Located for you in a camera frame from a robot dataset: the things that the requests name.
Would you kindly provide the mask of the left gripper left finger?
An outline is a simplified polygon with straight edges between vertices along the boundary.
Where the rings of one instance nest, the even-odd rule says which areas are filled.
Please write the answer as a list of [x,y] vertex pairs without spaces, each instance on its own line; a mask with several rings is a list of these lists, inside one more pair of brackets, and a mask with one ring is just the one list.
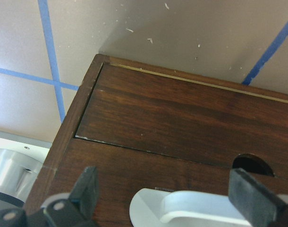
[[98,169],[95,166],[87,166],[77,179],[70,193],[69,201],[85,219],[91,219],[98,198]]

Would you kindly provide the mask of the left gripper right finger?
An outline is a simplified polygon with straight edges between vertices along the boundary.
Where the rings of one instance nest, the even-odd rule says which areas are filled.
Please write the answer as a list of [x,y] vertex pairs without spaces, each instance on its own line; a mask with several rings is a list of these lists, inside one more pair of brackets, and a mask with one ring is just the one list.
[[287,204],[242,168],[230,170],[229,200],[253,227],[278,220]]

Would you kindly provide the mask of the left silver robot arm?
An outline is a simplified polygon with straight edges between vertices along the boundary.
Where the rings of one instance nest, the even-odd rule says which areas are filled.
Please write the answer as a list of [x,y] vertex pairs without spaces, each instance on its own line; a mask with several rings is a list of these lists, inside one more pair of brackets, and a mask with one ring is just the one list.
[[[0,149],[0,227],[94,227],[99,188],[96,167],[86,167],[69,193],[49,197],[33,215],[23,210],[41,162]],[[288,227],[288,196],[276,195],[246,170],[229,173],[227,196],[143,188],[132,198],[135,227]]]

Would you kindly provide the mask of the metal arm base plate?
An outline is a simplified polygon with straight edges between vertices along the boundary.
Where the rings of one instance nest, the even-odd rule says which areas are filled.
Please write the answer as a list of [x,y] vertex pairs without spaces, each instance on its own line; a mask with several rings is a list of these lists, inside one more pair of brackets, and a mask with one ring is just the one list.
[[51,148],[51,143],[0,131],[0,148],[33,156],[45,156]]

